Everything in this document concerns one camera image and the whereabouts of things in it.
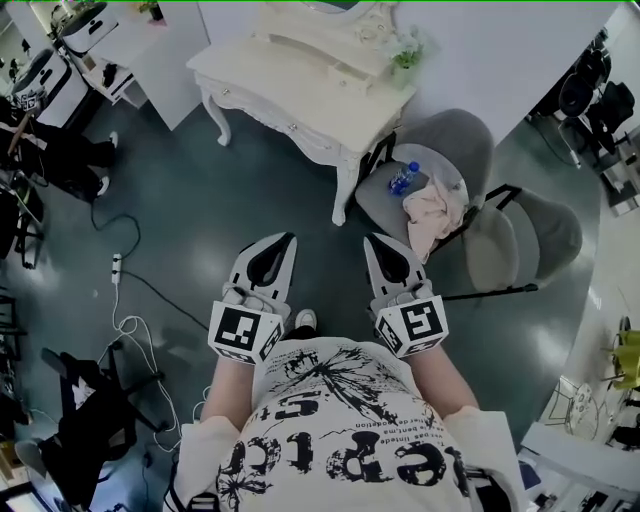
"green plant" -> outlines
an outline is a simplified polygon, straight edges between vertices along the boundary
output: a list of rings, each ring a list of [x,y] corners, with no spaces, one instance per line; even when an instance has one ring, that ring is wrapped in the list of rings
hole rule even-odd
[[[424,34],[415,25],[408,34],[393,34],[382,46],[382,51],[397,66],[409,69],[417,66],[424,50]]]
[[[147,12],[153,9],[154,7],[158,7],[158,2],[142,2],[138,6],[138,12]]]

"gray upholstered chair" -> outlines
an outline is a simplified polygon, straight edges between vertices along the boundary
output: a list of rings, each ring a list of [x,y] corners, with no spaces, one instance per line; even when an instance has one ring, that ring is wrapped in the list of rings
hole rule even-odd
[[[442,247],[463,232],[482,207],[493,159],[494,145],[491,132],[473,114],[451,109],[419,124],[399,128],[396,139],[397,144],[420,144],[437,151],[456,167],[465,180],[470,208],[462,226],[440,241],[438,247]],[[403,198],[392,196],[388,190],[389,180],[400,165],[390,162],[378,167],[356,189],[355,196],[357,203],[380,228],[408,246],[409,216],[402,208]],[[413,180],[407,194],[424,188],[427,181],[428,178],[424,174],[419,174]]]
[[[498,187],[486,200],[504,193],[507,196],[497,206],[486,203],[462,234],[467,270],[477,293],[443,297],[444,300],[536,291],[549,284],[580,253],[582,229],[571,208],[511,185]],[[517,202],[531,221],[539,247],[535,276],[518,287],[514,287],[520,265],[518,244],[513,225],[502,211],[511,201]]]

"white flower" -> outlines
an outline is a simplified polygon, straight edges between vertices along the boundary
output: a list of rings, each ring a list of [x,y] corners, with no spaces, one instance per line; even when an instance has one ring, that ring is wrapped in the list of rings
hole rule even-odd
[[[425,41],[424,33],[416,26],[411,25],[408,34],[392,34],[382,44],[380,50],[389,59],[401,55],[405,52],[410,54],[422,51]]]

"white vanity desk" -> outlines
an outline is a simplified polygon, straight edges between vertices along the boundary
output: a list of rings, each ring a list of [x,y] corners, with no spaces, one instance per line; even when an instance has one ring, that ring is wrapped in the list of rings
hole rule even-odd
[[[270,2],[261,6],[260,33],[210,46],[187,63],[205,108],[220,127],[220,144],[231,139],[220,107],[240,109],[289,136],[310,160],[337,168],[332,220],[338,226],[345,221],[361,158],[395,127],[415,92],[388,83],[388,61],[372,48],[372,39],[379,43],[381,34],[393,30],[392,4],[361,3],[349,11],[312,11],[300,19],[299,11],[311,9],[309,5]],[[330,19],[329,26],[318,29],[318,15],[336,16],[339,23]],[[365,82],[370,86],[363,93]]]

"pink towel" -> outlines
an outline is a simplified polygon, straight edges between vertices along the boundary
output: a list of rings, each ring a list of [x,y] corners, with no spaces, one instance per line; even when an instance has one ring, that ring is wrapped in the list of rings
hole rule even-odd
[[[437,240],[460,227],[465,208],[460,197],[433,176],[426,187],[407,196],[402,206],[410,217],[407,229],[411,249],[422,263],[427,262]]]

